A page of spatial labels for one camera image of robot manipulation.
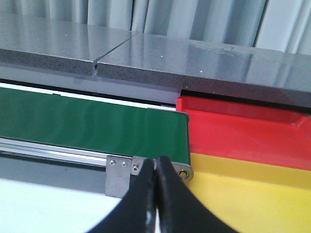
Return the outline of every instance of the speckled gray surface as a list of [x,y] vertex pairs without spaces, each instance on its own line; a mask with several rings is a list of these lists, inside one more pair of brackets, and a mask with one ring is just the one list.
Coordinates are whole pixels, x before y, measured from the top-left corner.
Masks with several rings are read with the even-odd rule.
[[0,62],[92,75],[99,58],[134,34],[0,12]]
[[138,33],[98,61],[97,75],[311,107],[311,56]]

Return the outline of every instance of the yellow tray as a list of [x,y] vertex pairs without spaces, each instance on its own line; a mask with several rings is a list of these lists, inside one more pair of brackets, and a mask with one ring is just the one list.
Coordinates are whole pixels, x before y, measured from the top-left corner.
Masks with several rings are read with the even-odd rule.
[[311,171],[191,154],[189,188],[241,233],[311,232]]

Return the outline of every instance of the green conveyor belt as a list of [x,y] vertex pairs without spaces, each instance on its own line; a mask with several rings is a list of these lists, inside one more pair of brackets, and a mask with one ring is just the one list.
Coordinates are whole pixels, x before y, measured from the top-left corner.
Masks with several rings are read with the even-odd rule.
[[0,88],[0,136],[190,164],[179,112]]

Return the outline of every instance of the screw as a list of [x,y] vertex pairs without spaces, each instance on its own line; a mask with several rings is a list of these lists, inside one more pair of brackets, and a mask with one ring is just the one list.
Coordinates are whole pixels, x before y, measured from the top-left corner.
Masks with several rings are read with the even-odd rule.
[[133,165],[133,170],[134,170],[134,171],[137,171],[137,170],[138,170],[138,164],[134,164],[134,165]]
[[186,178],[189,177],[189,174],[188,174],[187,171],[184,170],[184,169],[180,169],[180,170],[178,171],[178,175],[179,175],[179,177],[180,177],[181,179],[186,179]]
[[127,162],[122,161],[122,167],[126,167],[127,166]]

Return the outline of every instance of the gray curtain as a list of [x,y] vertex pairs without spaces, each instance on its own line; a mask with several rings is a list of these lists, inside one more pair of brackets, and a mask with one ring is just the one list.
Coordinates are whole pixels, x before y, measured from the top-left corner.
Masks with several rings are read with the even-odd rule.
[[311,0],[0,0],[0,11],[311,54]]

